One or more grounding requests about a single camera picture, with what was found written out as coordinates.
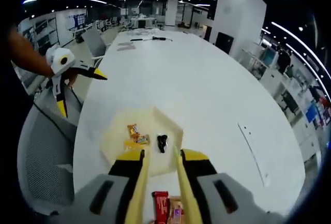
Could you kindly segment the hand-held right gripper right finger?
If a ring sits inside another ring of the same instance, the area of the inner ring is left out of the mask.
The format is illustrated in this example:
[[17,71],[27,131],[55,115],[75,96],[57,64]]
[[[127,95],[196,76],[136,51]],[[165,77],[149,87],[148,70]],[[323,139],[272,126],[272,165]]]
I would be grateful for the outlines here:
[[179,186],[185,223],[261,223],[252,193],[201,152],[179,152]]

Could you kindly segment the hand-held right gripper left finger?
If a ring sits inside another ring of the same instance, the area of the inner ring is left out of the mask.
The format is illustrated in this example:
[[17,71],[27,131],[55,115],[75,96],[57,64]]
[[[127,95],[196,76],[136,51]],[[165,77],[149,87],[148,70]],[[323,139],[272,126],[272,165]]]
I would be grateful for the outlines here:
[[108,174],[99,174],[81,188],[73,203],[74,223],[130,223],[139,220],[138,207],[131,207],[134,192],[142,193],[145,150],[128,150],[119,155]]

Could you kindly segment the person's left hand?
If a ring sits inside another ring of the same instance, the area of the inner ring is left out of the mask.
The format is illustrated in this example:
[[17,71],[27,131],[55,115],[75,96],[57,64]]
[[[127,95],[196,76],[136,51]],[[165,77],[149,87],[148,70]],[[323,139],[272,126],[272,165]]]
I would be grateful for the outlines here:
[[69,68],[67,71],[63,73],[63,77],[65,79],[65,82],[67,82],[67,85],[69,87],[72,87],[77,79],[78,74],[75,72],[73,68]]

